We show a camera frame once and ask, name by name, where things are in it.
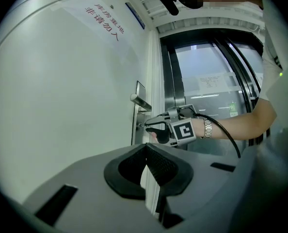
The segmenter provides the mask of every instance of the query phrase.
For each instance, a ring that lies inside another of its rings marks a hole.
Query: white wall
[[[127,26],[123,59],[64,9],[52,11],[57,1],[18,0],[0,26],[0,188],[19,202],[71,163],[130,145],[130,94],[137,80],[152,85],[148,42],[158,37],[128,0],[103,0]]]

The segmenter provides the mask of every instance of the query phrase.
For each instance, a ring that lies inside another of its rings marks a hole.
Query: white shirt
[[[262,0],[264,5],[263,17],[265,21],[266,30],[269,33],[272,44],[279,58],[279,62],[286,70],[288,68],[288,25],[283,19],[282,14],[277,9],[271,0]],[[266,93],[268,89],[275,83],[280,76],[282,69],[275,63],[274,58],[271,56],[265,37],[265,45],[263,51],[263,71],[264,79],[259,97],[269,100]]]

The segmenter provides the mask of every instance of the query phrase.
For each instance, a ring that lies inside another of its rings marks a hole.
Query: person
[[[279,78],[282,70],[288,67],[288,26],[271,0],[203,0],[203,2],[244,2],[249,1],[263,9],[266,26],[263,50],[264,79],[259,99],[251,113],[218,120],[235,140],[248,140],[262,135],[274,122],[276,112],[266,93]],[[197,137],[204,137],[203,119],[193,119],[193,127]],[[215,124],[207,138],[228,139],[225,133]]]

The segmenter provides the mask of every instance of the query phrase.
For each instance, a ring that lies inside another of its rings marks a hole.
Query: black cable
[[[229,140],[231,141],[231,143],[233,144],[233,146],[236,149],[238,158],[241,158],[241,154],[240,154],[239,148],[238,148],[235,140],[232,138],[230,133],[224,128],[224,126],[222,124],[220,124],[218,121],[216,121],[215,119],[213,119],[213,118],[211,118],[211,117],[209,117],[207,115],[196,113],[191,107],[188,107],[188,109],[190,109],[193,112],[193,115],[195,117],[204,117],[204,118],[210,120],[211,122],[215,123],[227,135],[227,137],[229,138]]]

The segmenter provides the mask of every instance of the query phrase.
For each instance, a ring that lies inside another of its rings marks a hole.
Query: black slot
[[[73,186],[62,186],[60,190],[35,213],[35,216],[48,225],[53,226],[77,190],[78,189]]]
[[[233,172],[236,168],[235,166],[217,163],[217,162],[212,163],[211,167],[215,167],[215,168],[218,168],[220,170],[224,170],[224,171],[228,171],[228,172]]]

